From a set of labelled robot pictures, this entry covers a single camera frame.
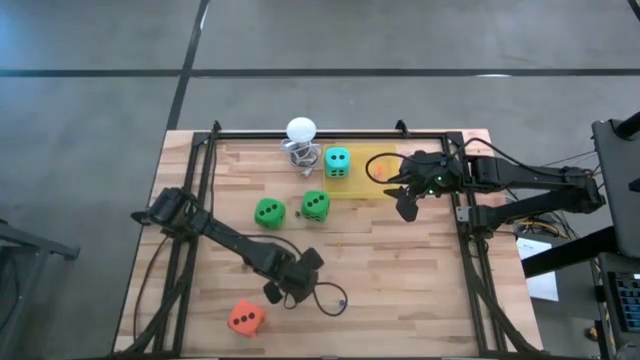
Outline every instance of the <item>red-orange foam die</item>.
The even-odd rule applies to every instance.
[[[258,334],[258,328],[264,322],[264,311],[246,300],[240,300],[229,314],[227,325],[240,335],[252,338]]]

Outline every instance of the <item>wooden table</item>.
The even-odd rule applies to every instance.
[[[466,139],[489,139],[484,129],[463,133]],[[167,132],[151,201],[164,187],[182,185],[191,138],[191,131]],[[349,142],[382,141],[394,143],[404,154],[416,149],[442,150],[433,140]],[[349,308],[342,316],[331,318],[323,315],[311,298],[295,310],[271,305],[262,293],[265,279],[243,270],[237,255],[201,238],[183,356],[477,355],[448,197],[421,200],[418,219],[413,223],[399,217],[393,199],[333,200],[328,221],[310,223],[294,213],[307,190],[322,189],[322,171],[314,171],[310,178],[301,177],[300,169],[289,164],[275,140],[219,141],[217,153],[215,217],[243,233],[261,232],[253,222],[256,203],[267,196],[281,199],[287,205],[287,215],[284,228],[276,234],[293,241],[302,251],[311,246],[318,250],[325,260],[320,280],[343,286],[349,294]],[[480,143],[470,145],[467,153],[492,155]],[[200,169],[198,165],[194,192]],[[477,195],[477,199],[480,204],[498,205],[504,196]],[[157,227],[143,231],[115,350],[132,342],[135,300],[149,260],[163,238]],[[527,340],[541,348],[515,241],[511,235],[496,234],[490,245],[499,303]],[[138,331],[158,308],[169,248],[166,245],[151,272],[141,301]],[[323,287],[318,292],[330,311],[337,309],[337,291]],[[257,338],[243,338],[226,325],[231,308],[240,299],[267,311],[267,321]],[[486,309],[483,318],[487,336],[491,337]],[[173,326],[167,332],[172,339]]]

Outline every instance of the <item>black stripe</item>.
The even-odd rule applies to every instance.
[[[1,70],[0,77],[172,77],[182,70]]]
[[[196,59],[196,51],[198,50],[200,35],[202,35],[200,25],[203,22],[207,6],[209,6],[209,0],[200,0],[200,6],[198,7],[198,12],[196,14],[196,21],[193,24],[193,30],[191,31],[191,40],[189,41],[189,47],[187,48],[187,55],[185,56],[184,64],[182,65],[180,80],[178,80],[178,88],[176,89],[176,94],[173,97],[173,103],[171,104],[169,120],[167,121],[167,130],[175,130],[178,127],[182,103],[184,102],[184,96],[187,93],[187,85],[189,85],[191,69],[193,68],[193,62]]]
[[[198,78],[640,76],[627,69],[201,69]]]
[[[640,21],[640,4],[638,4],[638,0],[627,0],[629,2],[629,6],[631,6],[631,10],[636,14],[636,18]]]

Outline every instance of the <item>white ball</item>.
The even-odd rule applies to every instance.
[[[298,143],[311,141],[316,136],[316,124],[305,117],[295,118],[287,125],[287,136]]]

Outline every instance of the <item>gray floor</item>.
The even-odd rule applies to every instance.
[[[179,69],[198,0],[5,1],[0,69]],[[625,0],[212,0],[194,68],[620,68],[640,64]],[[0,218],[82,246],[54,259],[25,358],[112,346],[177,78],[0,78]],[[640,77],[191,79],[180,129],[486,127],[541,164],[638,111]],[[597,162],[585,162],[595,166]],[[570,218],[586,234],[606,209]],[[538,311],[545,348],[594,355],[583,320]]]

